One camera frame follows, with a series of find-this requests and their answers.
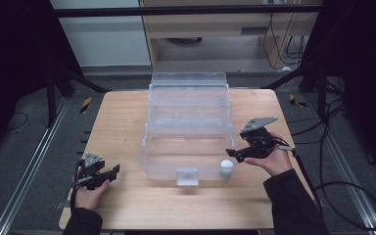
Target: black pole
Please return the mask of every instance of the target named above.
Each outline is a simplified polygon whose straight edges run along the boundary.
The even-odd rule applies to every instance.
[[[326,108],[326,69],[319,65],[318,69],[318,113],[323,121],[327,121]]]
[[[81,84],[89,87],[90,89],[96,91],[96,92],[99,92],[99,93],[107,93],[109,91],[112,91],[112,89],[106,89],[106,88],[103,88],[101,86],[98,86],[96,84],[94,84],[93,82],[85,79],[84,77],[80,76],[80,75],[77,75],[75,74],[74,72],[70,71],[70,70],[67,70],[65,68],[59,68],[59,71],[63,74],[65,74],[66,76],[80,82]]]
[[[178,7],[136,7],[99,9],[55,9],[34,11],[29,14],[57,18],[81,17],[125,17],[163,15],[204,15],[204,14],[250,14],[250,13],[311,13],[336,9],[323,4],[281,4],[281,5],[224,5],[224,6],[178,6]]]
[[[54,77],[50,70],[45,71],[45,81],[47,85],[47,102],[48,102],[48,123],[50,127],[56,119],[56,95],[54,90]]]

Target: clear plastic container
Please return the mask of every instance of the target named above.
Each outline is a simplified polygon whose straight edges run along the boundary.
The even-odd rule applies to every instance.
[[[138,162],[148,178],[198,185],[231,176],[237,147],[225,73],[154,73]]]

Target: black stand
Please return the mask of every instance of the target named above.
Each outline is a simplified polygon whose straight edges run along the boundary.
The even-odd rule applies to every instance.
[[[71,97],[74,92],[70,79],[99,93],[110,91],[84,78],[58,18],[43,18],[28,13],[31,10],[54,11],[50,1],[2,1],[1,5],[11,21],[19,28],[20,36],[29,45],[26,49],[33,52],[37,63],[32,66],[41,66],[47,88],[48,127],[57,117],[55,86],[63,97]]]
[[[340,53],[342,53],[337,52],[334,48],[339,48],[338,45],[340,45],[343,40],[343,35],[345,35],[343,32],[346,32],[343,21],[355,1],[356,0],[349,1],[346,5],[342,5],[340,1],[326,0],[324,4],[329,7],[336,6],[335,8],[331,8],[335,11],[319,13],[310,40],[306,46],[301,66],[279,80],[263,86],[262,89],[276,89],[297,76],[303,76],[304,79],[299,88],[305,93],[317,85],[317,110],[319,117],[325,120],[326,77],[327,75],[337,75],[341,73],[341,71],[335,69],[336,67],[331,67],[331,64],[334,63],[334,58],[339,58]]]
[[[89,80],[85,79],[84,77],[75,74],[74,72],[67,70],[65,68],[55,68],[55,70],[48,70],[46,72],[46,85],[47,85],[47,99],[48,99],[48,124],[47,126],[50,127],[54,120],[57,117],[56,111],[56,96],[55,96],[55,89],[54,86],[57,85],[60,92],[62,93],[63,97],[71,97],[73,94],[73,88],[71,87],[70,83],[66,80],[60,80],[59,75],[66,75],[67,77],[74,79],[81,84],[87,86],[88,88],[98,92],[98,93],[106,93],[111,91],[111,89],[106,89],[100,87]]]
[[[76,18],[76,17],[111,17],[111,16],[158,16],[158,15],[201,15],[201,14],[233,14],[233,13],[289,13],[289,12],[329,12],[336,7],[335,4],[330,5],[259,5],[259,6],[197,6],[197,7],[158,7],[158,8],[118,8],[118,9],[72,9],[72,10],[54,10],[50,11],[28,11],[31,16],[46,18]],[[47,87],[48,87],[48,99],[50,120],[49,125],[54,120],[54,80],[60,81],[57,78],[53,78],[53,75],[58,75],[59,71],[73,78],[90,88],[99,91],[106,92],[108,90],[98,87],[89,81],[86,81],[83,77],[77,76],[68,70],[59,69],[47,71]],[[285,79],[292,79],[292,74]]]

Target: human hand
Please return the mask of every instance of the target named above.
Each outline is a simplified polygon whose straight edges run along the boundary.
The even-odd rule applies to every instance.
[[[106,180],[99,188],[94,190],[79,187],[75,193],[75,207],[95,211],[100,197],[109,188],[109,184],[110,180]]]
[[[275,137],[279,137],[274,133],[270,134]],[[262,167],[271,176],[278,175],[293,168],[288,153],[280,149],[274,149],[265,159],[245,158],[244,162],[250,165],[258,165]]]

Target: black sleeve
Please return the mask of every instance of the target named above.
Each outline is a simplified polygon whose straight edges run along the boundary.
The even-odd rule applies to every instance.
[[[264,182],[272,203],[276,235],[329,234],[328,228],[294,169]]]
[[[76,208],[72,212],[63,235],[100,234],[102,224],[102,216],[100,216],[96,212],[83,208]]]

